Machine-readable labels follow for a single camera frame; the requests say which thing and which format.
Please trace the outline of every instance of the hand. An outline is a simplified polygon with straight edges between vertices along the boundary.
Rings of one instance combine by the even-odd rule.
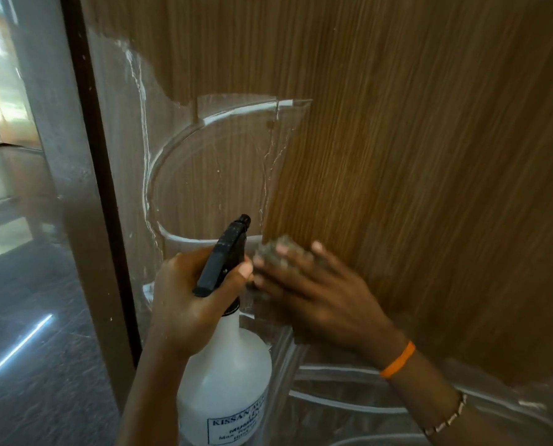
[[[276,251],[302,273],[282,269],[256,256],[254,283],[284,305],[317,337],[370,355],[374,342],[392,327],[367,284],[317,241],[312,251],[327,267],[278,244]]]
[[[154,281],[151,334],[187,357],[208,344],[221,316],[243,291],[252,272],[251,263],[241,263],[210,296],[196,297],[192,291],[211,252],[212,247],[205,247],[178,253],[163,263]]]

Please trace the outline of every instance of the person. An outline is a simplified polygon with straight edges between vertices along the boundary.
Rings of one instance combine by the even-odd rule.
[[[210,341],[225,309],[253,277],[255,285],[287,309],[313,335],[351,350],[382,369],[433,445],[510,445],[465,401],[384,314],[366,283],[319,242],[307,254],[278,246],[302,273],[248,258],[206,298],[192,291],[212,247],[163,263],[154,285],[151,327],[125,405],[116,446],[178,443],[176,395],[188,359]]]

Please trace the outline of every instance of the orange wristband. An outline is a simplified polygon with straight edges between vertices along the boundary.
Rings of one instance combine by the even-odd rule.
[[[381,371],[380,375],[385,379],[389,379],[395,375],[406,364],[406,361],[413,355],[413,352],[415,352],[415,345],[412,341],[409,341],[402,354]]]

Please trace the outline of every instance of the wood grain laminate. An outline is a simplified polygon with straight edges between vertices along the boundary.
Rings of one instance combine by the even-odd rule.
[[[324,241],[433,356],[553,375],[553,0],[82,2],[137,285],[162,249],[143,156],[225,97],[310,100],[254,232]],[[190,238],[259,218],[255,144],[279,121],[188,137],[199,153],[168,157],[156,218]]]

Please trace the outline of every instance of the bracelet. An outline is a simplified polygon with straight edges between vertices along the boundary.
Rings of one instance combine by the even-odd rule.
[[[410,358],[411,355],[413,355],[413,352],[415,352],[415,345],[412,341],[409,341],[406,345],[406,348],[404,348],[404,351],[402,351],[402,354],[400,354],[400,356],[396,360],[394,360],[383,371],[381,371],[380,375],[385,379],[389,379],[390,377],[392,377],[394,374],[402,369],[402,367],[406,364],[406,361]]]
[[[459,404],[458,410],[456,410],[456,412],[454,412],[454,414],[451,415],[450,418],[446,419],[439,426],[431,427],[429,429],[423,429],[423,433],[425,434],[425,436],[431,436],[433,434],[438,434],[444,428],[450,427],[450,425],[462,414],[464,406],[466,405],[466,394],[461,393],[461,395],[462,395],[462,397],[460,398],[460,404]]]

